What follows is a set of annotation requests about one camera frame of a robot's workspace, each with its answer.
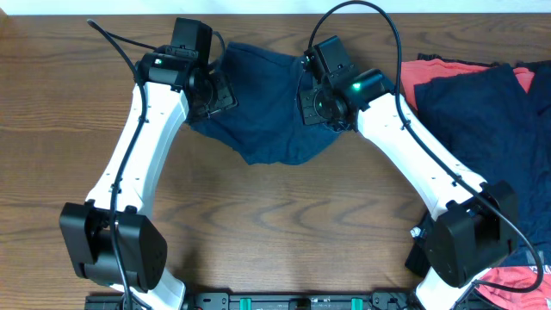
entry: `navy blue cloth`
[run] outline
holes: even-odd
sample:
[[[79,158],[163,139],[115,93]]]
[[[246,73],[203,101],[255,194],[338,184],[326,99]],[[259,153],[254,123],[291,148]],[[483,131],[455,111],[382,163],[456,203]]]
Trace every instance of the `navy blue cloth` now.
[[[300,84],[312,87],[312,77],[302,60],[231,42],[220,69],[230,78],[238,106],[191,127],[227,144],[247,164],[305,163],[339,133],[322,124],[303,125],[297,95]]]
[[[518,62],[518,67],[528,68],[532,72],[537,72],[540,68],[551,66],[551,60],[536,61],[532,63]]]
[[[415,88],[419,120],[489,183],[505,180],[519,198],[518,226],[551,264],[551,68],[529,94],[509,65],[435,78]],[[531,265],[524,244],[503,265]]]

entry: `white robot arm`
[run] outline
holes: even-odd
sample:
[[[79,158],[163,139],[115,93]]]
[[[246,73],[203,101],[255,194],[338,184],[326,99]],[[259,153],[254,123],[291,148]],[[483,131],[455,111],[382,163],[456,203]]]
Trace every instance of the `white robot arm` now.
[[[172,91],[169,85],[148,82],[145,84],[145,92],[148,102],[148,122],[142,128],[128,160],[121,181],[117,210],[124,212],[126,206],[134,206],[138,214],[151,218],[160,172],[170,144],[187,117],[189,106],[183,92]],[[455,186],[451,177],[434,163],[403,129],[393,103],[394,96],[390,94],[372,101],[369,104],[370,108],[358,115],[359,132],[393,161],[420,194],[432,218],[436,219],[447,211],[445,206],[447,202],[455,200],[461,203],[472,196],[462,187]],[[417,120],[403,98],[402,109],[412,120],[412,127],[424,143],[448,166],[454,167],[458,173],[461,173],[465,182],[481,191],[480,184],[485,180],[454,158]],[[109,210],[111,184],[138,123],[140,110],[139,89],[135,87],[130,115],[113,157],[86,198],[86,201],[95,201],[95,208]],[[121,285],[115,284],[112,287],[122,291]],[[443,309],[451,308],[465,289],[467,286],[450,287],[434,270],[431,270],[425,280],[419,284],[416,295],[427,310]],[[147,293],[140,293],[133,289],[133,293],[153,309],[180,309],[185,296],[185,285],[165,269],[156,288]]]
[[[170,85],[148,82],[144,88],[148,105],[147,121],[141,129],[122,175],[121,193],[116,208],[117,211],[124,212],[126,206],[133,206],[137,208],[137,214],[151,218],[158,178],[172,140],[188,116],[189,105],[184,92],[172,91]],[[109,210],[111,184],[138,125],[140,114],[141,96],[139,87],[136,86],[133,90],[130,115],[115,152],[96,186],[86,197],[87,202],[94,201],[95,208]],[[111,287],[123,291],[120,284]],[[185,295],[185,285],[167,269],[164,269],[154,289],[147,293],[140,293],[133,288],[131,290],[145,304],[159,310],[180,309]]]
[[[411,126],[421,140],[448,166],[457,171],[463,180],[481,191],[484,178],[472,172],[442,146],[440,142],[419,122],[409,106],[400,96],[402,111],[411,121]],[[448,211],[446,204],[452,200],[462,203],[472,198],[463,187],[435,163],[404,129],[394,104],[394,96],[386,94],[369,104],[369,108],[358,116],[358,131],[379,147],[404,174],[419,193],[433,220]],[[473,280],[483,276],[480,272]],[[429,274],[418,285],[416,296],[427,310],[450,309],[461,297],[468,285],[452,288],[430,269]]]

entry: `red fabric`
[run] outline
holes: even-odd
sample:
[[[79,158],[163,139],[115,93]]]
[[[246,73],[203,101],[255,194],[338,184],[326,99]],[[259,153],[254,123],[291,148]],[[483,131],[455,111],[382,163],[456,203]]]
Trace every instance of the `red fabric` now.
[[[525,288],[536,280],[536,268],[498,267],[488,271],[481,280],[514,288]],[[517,294],[480,285],[478,291],[494,304],[509,310],[551,309],[551,267],[544,266],[542,285],[534,292]]]
[[[465,65],[460,63],[447,63],[440,59],[415,60],[402,63],[401,81],[406,92],[406,100],[416,109],[415,103],[415,85],[425,84],[433,78],[449,78],[458,74],[476,73],[490,69],[481,65]],[[534,72],[527,68],[513,69],[518,82],[523,86],[524,91],[528,92]]]

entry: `green connector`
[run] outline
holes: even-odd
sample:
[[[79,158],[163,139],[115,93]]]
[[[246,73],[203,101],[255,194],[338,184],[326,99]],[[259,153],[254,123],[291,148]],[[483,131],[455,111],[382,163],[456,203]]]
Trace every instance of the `green connector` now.
[[[242,298],[241,300],[239,300],[239,310],[251,310],[251,305],[251,298]]]
[[[362,298],[352,298],[352,310],[363,310]]]

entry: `wooden table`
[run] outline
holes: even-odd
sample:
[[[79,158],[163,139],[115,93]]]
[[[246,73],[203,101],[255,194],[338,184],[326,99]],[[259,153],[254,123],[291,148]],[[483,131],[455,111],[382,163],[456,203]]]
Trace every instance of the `wooden table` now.
[[[119,138],[133,80],[88,16],[9,17],[0,28],[0,308],[82,308],[107,291],[74,275],[59,230]],[[239,41],[300,55],[319,16],[191,16]],[[107,30],[170,42],[175,16],[98,16]],[[440,53],[479,62],[551,58],[549,15],[393,15],[404,60]],[[362,68],[394,77],[394,40],[377,15],[332,16]],[[124,46],[134,60],[143,50]],[[213,44],[213,55],[219,53]],[[413,288],[403,266],[416,192],[376,147],[344,134],[302,166],[248,166],[182,127],[158,185],[154,224],[168,268],[188,284],[251,291]]]

